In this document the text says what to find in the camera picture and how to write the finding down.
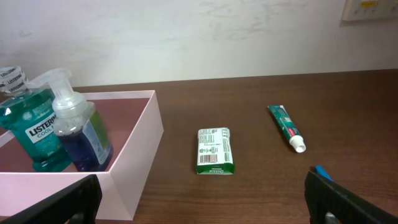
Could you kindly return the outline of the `blue Listerine mouthwash bottle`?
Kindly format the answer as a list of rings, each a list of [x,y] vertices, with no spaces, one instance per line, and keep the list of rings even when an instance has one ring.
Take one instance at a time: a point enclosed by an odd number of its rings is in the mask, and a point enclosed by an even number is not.
[[[20,66],[1,68],[1,127],[10,130],[32,159],[37,172],[61,172],[71,163],[55,135],[54,95],[46,88],[29,88]]]

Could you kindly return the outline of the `clear foaming soap pump bottle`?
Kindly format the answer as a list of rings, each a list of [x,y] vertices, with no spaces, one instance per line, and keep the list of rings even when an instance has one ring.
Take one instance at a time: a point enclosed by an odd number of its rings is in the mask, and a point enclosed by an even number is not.
[[[62,142],[76,169],[80,172],[105,171],[113,156],[103,120],[92,101],[74,91],[67,68],[49,70],[31,80],[29,88],[49,86],[55,99],[54,133]]]

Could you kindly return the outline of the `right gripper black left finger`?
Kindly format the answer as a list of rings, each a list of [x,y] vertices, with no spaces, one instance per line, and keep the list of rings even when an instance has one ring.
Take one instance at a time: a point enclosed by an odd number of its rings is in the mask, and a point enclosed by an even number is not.
[[[29,208],[6,218],[2,224],[93,224],[102,199],[97,175],[90,174],[41,200]]]

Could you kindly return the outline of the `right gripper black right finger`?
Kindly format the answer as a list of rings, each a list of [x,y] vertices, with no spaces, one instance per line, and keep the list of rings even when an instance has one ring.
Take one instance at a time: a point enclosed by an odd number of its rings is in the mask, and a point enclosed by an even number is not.
[[[305,179],[304,195],[310,223],[325,223],[327,213],[340,223],[397,223],[396,216],[311,170]]]

